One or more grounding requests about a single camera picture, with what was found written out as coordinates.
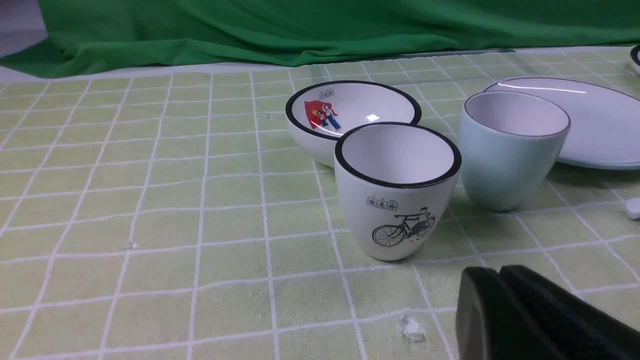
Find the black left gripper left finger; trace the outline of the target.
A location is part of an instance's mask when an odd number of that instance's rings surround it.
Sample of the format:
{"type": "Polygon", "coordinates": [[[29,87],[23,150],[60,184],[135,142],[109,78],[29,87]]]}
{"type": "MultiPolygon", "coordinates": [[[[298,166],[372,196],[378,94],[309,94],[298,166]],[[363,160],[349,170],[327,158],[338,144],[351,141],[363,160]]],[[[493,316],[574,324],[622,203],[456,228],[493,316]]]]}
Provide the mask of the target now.
{"type": "Polygon", "coordinates": [[[455,338],[461,360],[554,360],[556,347],[498,272],[461,272],[455,338]]]}

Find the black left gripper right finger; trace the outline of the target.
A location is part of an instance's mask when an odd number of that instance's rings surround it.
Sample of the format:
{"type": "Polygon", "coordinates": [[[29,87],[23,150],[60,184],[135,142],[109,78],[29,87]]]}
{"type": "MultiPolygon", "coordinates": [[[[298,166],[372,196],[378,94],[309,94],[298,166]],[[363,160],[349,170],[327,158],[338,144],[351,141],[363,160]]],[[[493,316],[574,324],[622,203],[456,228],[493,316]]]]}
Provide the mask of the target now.
{"type": "Polygon", "coordinates": [[[499,274],[569,360],[638,360],[639,331],[524,265],[499,274]]]}

